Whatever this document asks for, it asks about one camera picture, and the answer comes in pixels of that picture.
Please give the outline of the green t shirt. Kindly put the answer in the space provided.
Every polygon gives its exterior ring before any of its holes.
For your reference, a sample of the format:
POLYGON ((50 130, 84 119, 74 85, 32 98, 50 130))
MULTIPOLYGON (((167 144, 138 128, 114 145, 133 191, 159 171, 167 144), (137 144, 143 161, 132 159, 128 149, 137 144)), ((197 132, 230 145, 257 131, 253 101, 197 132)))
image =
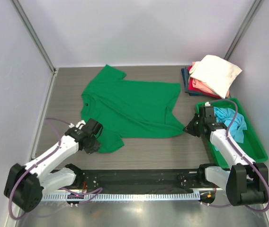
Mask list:
POLYGON ((85 87, 81 97, 84 121, 102 124, 99 153, 123 147, 124 138, 166 139, 181 135, 184 125, 172 111, 179 83, 126 80, 126 73, 106 65, 85 87))

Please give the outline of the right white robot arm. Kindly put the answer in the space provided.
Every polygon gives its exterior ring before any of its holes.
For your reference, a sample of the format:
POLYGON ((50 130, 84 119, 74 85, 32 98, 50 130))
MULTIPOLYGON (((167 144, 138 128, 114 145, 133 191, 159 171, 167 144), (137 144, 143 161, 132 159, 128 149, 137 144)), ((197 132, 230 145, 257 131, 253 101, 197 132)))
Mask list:
POLYGON ((218 122, 214 107, 199 107, 199 112, 185 127, 184 132, 200 137, 203 135, 218 148, 229 170, 213 165, 201 165, 197 183, 208 187, 211 183, 225 190, 232 206, 266 204, 269 208, 269 170, 264 163, 257 163, 235 142, 229 127, 218 122))

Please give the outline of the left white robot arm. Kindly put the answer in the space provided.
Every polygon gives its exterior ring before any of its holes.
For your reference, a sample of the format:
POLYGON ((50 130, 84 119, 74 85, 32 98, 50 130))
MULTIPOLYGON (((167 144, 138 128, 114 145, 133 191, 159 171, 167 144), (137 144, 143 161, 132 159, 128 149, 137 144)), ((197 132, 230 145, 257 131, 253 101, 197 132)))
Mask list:
POLYGON ((79 189, 83 185, 84 175, 77 166, 67 164, 57 172, 54 168, 79 151, 87 154, 97 152, 101 146, 98 138, 103 125, 89 119, 76 125, 70 123, 68 127, 46 152, 24 165, 16 163, 10 168, 4 188, 4 195, 9 200, 9 212, 12 212, 13 204, 26 213, 31 212, 48 194, 65 187, 79 189))

